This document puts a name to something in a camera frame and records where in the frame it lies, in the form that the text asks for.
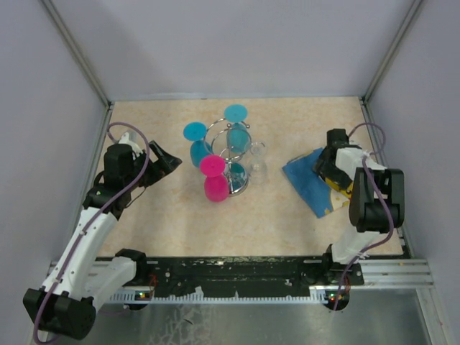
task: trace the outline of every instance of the purple cable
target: purple cable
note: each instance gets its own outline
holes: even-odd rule
[[[144,162],[144,165],[142,166],[142,169],[141,171],[139,172],[138,176],[136,176],[135,179],[133,179],[133,181],[128,184],[125,188],[123,188],[122,190],[120,190],[117,194],[115,194],[109,201],[107,201],[95,214],[94,216],[91,217],[91,219],[88,221],[88,223],[86,223],[86,225],[83,227],[82,229],[82,232],[83,232],[83,235],[80,234],[77,239],[75,240],[75,242],[73,242],[73,245],[72,247],[70,248],[69,250],[69,253],[67,255],[67,257],[65,258],[64,260],[64,263],[63,263],[63,266],[60,268],[59,272],[57,273],[57,276],[56,276],[56,282],[54,282],[52,285],[51,285],[51,288],[50,290],[47,292],[47,294],[45,295],[45,298],[43,299],[42,301],[42,304],[40,305],[40,307],[38,308],[38,312],[37,312],[37,315],[35,316],[35,321],[34,321],[34,333],[33,333],[33,338],[34,338],[34,341],[35,343],[37,344],[51,344],[52,342],[54,342],[55,340],[57,340],[59,338],[59,336],[56,336],[55,338],[53,339],[50,339],[48,341],[41,341],[40,339],[38,339],[38,326],[40,324],[40,319],[42,318],[42,315],[43,315],[43,310],[45,309],[45,306],[48,302],[48,300],[50,299],[52,293],[54,292],[54,290],[56,289],[56,287],[58,286],[58,281],[61,280],[61,278],[63,277],[64,275],[64,272],[65,272],[65,269],[67,268],[67,266],[69,265],[69,262],[70,262],[70,259],[72,259],[72,256],[73,254],[75,253],[75,250],[77,249],[77,246],[78,244],[80,243],[81,239],[83,238],[84,234],[87,232],[87,230],[89,229],[89,227],[91,226],[91,224],[106,210],[106,208],[108,208],[116,199],[118,199],[120,196],[122,196],[123,194],[125,194],[128,190],[131,190],[132,187],[134,187],[136,185],[136,183],[140,180],[140,178],[144,175],[145,173],[145,170],[147,169],[147,165],[149,164],[149,158],[150,158],[150,147],[149,147],[149,141],[147,140],[146,136],[144,135],[144,133],[142,133],[140,130],[138,130],[138,128],[136,128],[135,126],[132,126],[131,124],[127,124],[126,122],[113,122],[111,124],[109,124],[109,127],[107,129],[107,133],[109,133],[109,130],[110,128],[114,127],[114,126],[125,126],[125,127],[128,127],[132,130],[134,130],[135,132],[138,133],[138,135],[144,140],[144,143],[145,143],[145,154],[146,154],[146,157],[145,157],[145,162]]]
[[[114,143],[116,144],[118,142],[118,140],[116,140],[114,138],[114,136],[112,135],[112,133],[109,131],[109,129],[107,129],[107,137],[109,137],[109,139]]]
[[[354,127],[350,134],[349,134],[349,137],[352,136],[352,134],[361,126],[364,126],[364,125],[369,125],[369,126],[374,126],[375,128],[378,128],[380,130],[380,132],[382,133],[382,148],[377,150],[376,152],[371,152],[371,155],[376,155],[377,153],[380,153],[382,150],[383,150],[383,147],[385,146],[385,143],[386,143],[386,136],[385,136],[385,131],[383,130],[383,128],[381,126],[379,126],[378,124],[373,124],[371,122],[363,122],[362,124],[358,124],[356,127]],[[382,241],[379,241],[377,243],[374,243],[374,244],[371,244],[365,248],[363,248],[361,250],[361,253],[364,253],[364,252],[367,252],[368,250],[372,249],[372,248],[375,248],[375,247],[378,247],[380,246],[381,244],[384,244],[384,243],[387,243],[390,239],[391,239],[391,236],[393,235],[393,231],[394,231],[394,228],[395,228],[395,223],[393,222],[393,217],[391,216],[391,212],[390,212],[390,209],[388,208],[388,205],[387,203],[385,202],[385,199],[383,198],[383,195],[382,195],[382,192],[380,191],[380,189],[378,188],[377,184],[375,183],[374,181],[374,176],[372,176],[372,173],[371,173],[371,170],[367,167],[367,164],[366,164],[366,160],[367,160],[367,156],[363,156],[362,158],[362,167],[364,168],[364,171],[366,173],[366,176],[367,178],[369,179],[369,181],[371,182],[372,184],[372,188],[374,189],[375,193],[377,194],[377,197],[379,198],[379,201],[380,203],[382,204],[382,207],[383,207],[383,210],[385,211],[385,214],[387,215],[388,217],[388,224],[389,224],[389,228],[390,228],[390,231],[388,232],[388,235],[382,240]],[[333,305],[333,310],[336,311],[337,310],[337,306],[339,305],[339,297],[340,297],[340,292],[341,292],[341,287],[342,285],[344,284],[345,282],[345,277],[346,277],[346,273],[348,272],[348,270],[350,269],[350,267],[359,259],[359,256],[355,256],[353,259],[351,259],[351,261],[348,263],[347,266],[345,266],[345,269],[344,271],[342,272],[342,275],[340,276],[340,280],[339,280],[339,287],[337,289],[337,298],[336,298],[336,302],[334,303]]]
[[[382,147],[371,153],[371,155],[378,155],[383,150],[383,148],[385,147],[385,144],[387,143],[387,135],[385,134],[385,131],[378,124],[373,124],[372,122],[363,122],[362,124],[358,124],[357,126],[355,126],[350,131],[350,133],[348,134],[348,138],[350,138],[353,135],[353,133],[361,126],[371,126],[371,127],[374,127],[380,130],[380,133],[382,134]]]

